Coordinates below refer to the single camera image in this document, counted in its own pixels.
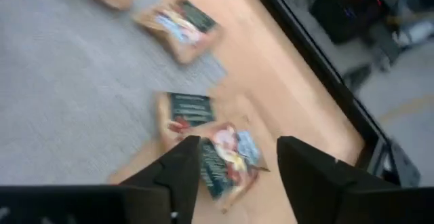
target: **carpet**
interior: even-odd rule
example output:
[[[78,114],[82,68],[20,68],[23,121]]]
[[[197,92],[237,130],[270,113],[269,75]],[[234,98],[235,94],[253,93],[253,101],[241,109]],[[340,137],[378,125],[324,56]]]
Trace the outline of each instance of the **carpet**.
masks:
[[[205,94],[225,76],[182,67],[131,15],[95,0],[0,0],[0,184],[92,184],[156,137],[154,91]]]

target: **floor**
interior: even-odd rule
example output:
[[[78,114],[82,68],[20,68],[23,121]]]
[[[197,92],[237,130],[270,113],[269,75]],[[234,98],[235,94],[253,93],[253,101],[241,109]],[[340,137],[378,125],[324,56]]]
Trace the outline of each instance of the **floor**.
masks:
[[[309,0],[287,2],[341,74],[373,60],[373,52],[358,38],[334,45],[308,13]],[[414,161],[424,186],[434,185],[433,55],[434,42],[414,48],[402,54],[388,73],[375,71],[357,93],[385,132]]]

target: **black frame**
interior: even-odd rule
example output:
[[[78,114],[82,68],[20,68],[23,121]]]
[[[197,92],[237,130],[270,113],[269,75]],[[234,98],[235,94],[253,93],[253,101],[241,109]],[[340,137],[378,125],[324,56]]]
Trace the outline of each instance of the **black frame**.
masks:
[[[261,0],[286,36],[332,95],[365,141],[356,167],[379,176],[386,158],[384,148],[390,143],[375,119],[348,89],[338,71],[315,43],[284,0]]]

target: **desk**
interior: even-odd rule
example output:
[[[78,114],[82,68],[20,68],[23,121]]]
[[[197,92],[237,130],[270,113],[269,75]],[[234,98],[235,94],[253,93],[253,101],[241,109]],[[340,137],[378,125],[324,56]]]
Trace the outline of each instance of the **desk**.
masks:
[[[214,55],[228,75],[215,89],[247,90],[274,141],[281,135],[293,135],[340,160],[355,163],[364,146],[362,138],[259,0],[191,1],[225,28]],[[131,163],[112,176],[111,182],[122,181],[158,157],[155,145],[145,144]],[[285,192],[279,191],[278,195],[286,198]],[[267,199],[257,204],[266,206],[272,202],[273,199]],[[237,213],[237,204],[234,207],[226,214],[227,219],[221,220],[296,222],[287,206],[266,213],[245,208],[242,214]]]

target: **gray carpet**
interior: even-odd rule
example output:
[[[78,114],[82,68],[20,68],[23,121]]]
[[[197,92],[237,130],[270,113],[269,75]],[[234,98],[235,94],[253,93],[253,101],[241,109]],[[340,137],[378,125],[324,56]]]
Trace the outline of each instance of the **gray carpet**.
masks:
[[[153,91],[205,94],[210,54],[181,67],[130,14],[94,0],[0,0],[0,184],[103,183],[156,136]]]

